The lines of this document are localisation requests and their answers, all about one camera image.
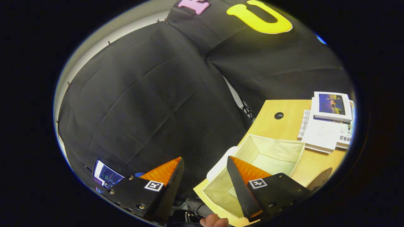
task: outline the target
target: finger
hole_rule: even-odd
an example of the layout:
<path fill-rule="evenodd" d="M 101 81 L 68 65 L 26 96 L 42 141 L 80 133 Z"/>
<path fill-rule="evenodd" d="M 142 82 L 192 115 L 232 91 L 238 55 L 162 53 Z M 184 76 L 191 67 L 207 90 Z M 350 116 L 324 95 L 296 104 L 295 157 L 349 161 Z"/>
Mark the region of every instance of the finger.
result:
<path fill-rule="evenodd" d="M 219 216 L 217 214 L 210 214 L 206 217 L 206 226 L 213 227 L 213 225 L 219 220 Z"/>
<path fill-rule="evenodd" d="M 225 219 L 220 219 L 217 221 L 213 227 L 228 227 L 229 226 L 229 220 L 227 218 Z"/>
<path fill-rule="evenodd" d="M 201 219 L 201 220 L 199 221 L 199 223 L 200 223 L 203 227 L 206 227 L 206 219 Z"/>

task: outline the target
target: monitor screen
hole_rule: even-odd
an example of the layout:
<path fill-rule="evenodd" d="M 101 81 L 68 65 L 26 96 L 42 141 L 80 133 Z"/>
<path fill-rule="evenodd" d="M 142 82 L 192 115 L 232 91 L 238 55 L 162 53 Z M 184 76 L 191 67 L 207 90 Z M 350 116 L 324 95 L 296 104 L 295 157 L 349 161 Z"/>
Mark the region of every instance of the monitor screen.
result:
<path fill-rule="evenodd" d="M 104 192 L 103 190 L 101 190 L 101 189 L 99 189 L 99 188 L 97 188 L 97 187 L 95 187 L 95 190 L 96 190 L 97 192 L 101 193 L 101 194 Z"/>
<path fill-rule="evenodd" d="M 93 169 L 93 180 L 99 185 L 109 189 L 125 178 L 113 169 L 105 165 L 100 159 L 95 160 Z"/>

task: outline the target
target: book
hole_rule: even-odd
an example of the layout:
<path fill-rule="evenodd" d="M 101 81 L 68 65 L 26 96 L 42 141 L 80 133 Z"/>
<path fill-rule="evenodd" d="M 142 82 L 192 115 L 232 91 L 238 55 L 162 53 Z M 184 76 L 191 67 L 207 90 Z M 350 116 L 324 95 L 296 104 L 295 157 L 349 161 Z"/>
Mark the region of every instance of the book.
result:
<path fill-rule="evenodd" d="M 316 106 L 314 98 L 311 100 L 311 108 Z M 305 147 L 313 150 L 332 153 L 339 140 L 341 126 L 335 122 L 314 119 L 314 114 L 310 111 L 309 120 L 301 139 L 305 142 Z"/>
<path fill-rule="evenodd" d="M 303 112 L 303 120 L 300 125 L 299 134 L 297 135 L 298 140 L 301 140 L 303 138 L 303 135 L 306 132 L 307 125 L 309 123 L 309 119 L 310 119 L 310 110 L 305 109 Z"/>
<path fill-rule="evenodd" d="M 353 101 L 349 101 L 351 111 L 352 111 L 352 121 L 350 124 L 345 123 L 345 122 L 340 122 L 340 121 L 334 121 L 334 120 L 327 120 L 327 119 L 321 119 L 321 118 L 315 118 L 314 120 L 322 120 L 322 121 L 329 121 L 329 122 L 335 122 L 340 125 L 341 131 L 339 134 L 339 139 L 336 144 L 336 148 L 342 148 L 342 149 L 349 149 L 349 146 L 352 141 L 352 136 L 355 128 L 355 105 Z M 309 123 L 310 119 L 310 110 L 306 109 L 304 110 L 303 113 L 303 120 L 300 126 L 299 134 L 297 136 L 298 140 L 301 141 L 301 139 L 304 136 L 304 133 L 306 132 L 307 125 Z"/>
<path fill-rule="evenodd" d="M 352 112 L 347 94 L 335 92 L 314 92 L 311 111 L 315 118 L 351 123 Z"/>

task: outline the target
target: black fabric backdrop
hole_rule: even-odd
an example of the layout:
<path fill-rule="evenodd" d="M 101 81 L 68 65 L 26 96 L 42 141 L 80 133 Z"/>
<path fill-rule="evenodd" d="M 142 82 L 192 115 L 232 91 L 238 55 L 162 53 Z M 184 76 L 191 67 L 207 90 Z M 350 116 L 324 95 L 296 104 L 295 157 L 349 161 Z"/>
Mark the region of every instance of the black fabric backdrop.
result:
<path fill-rule="evenodd" d="M 211 0 L 200 15 L 179 2 L 168 23 L 131 32 L 85 64 L 63 98 L 59 134 L 70 162 L 92 169 L 98 157 L 124 176 L 183 157 L 177 199 L 184 201 L 251 124 L 222 75 L 256 114 L 267 99 L 353 88 L 331 50 L 279 9 L 273 7 L 293 29 L 263 34 L 226 14 L 244 1 Z M 260 8 L 247 8 L 274 22 Z M 94 189 L 89 170 L 73 170 Z"/>

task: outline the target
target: fabric storage bin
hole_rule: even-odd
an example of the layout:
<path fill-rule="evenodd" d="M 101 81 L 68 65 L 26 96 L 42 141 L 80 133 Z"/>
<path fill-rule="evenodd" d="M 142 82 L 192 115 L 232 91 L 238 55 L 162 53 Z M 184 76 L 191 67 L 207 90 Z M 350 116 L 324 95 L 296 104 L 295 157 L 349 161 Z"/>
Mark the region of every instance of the fabric storage bin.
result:
<path fill-rule="evenodd" d="M 305 143 L 300 141 L 274 140 L 249 134 L 239 147 L 232 147 L 209 171 L 209 183 L 202 189 L 207 198 L 231 215 L 243 217 L 241 206 L 226 169 L 227 157 L 234 156 L 267 173 L 284 173 L 291 176 L 295 170 Z"/>

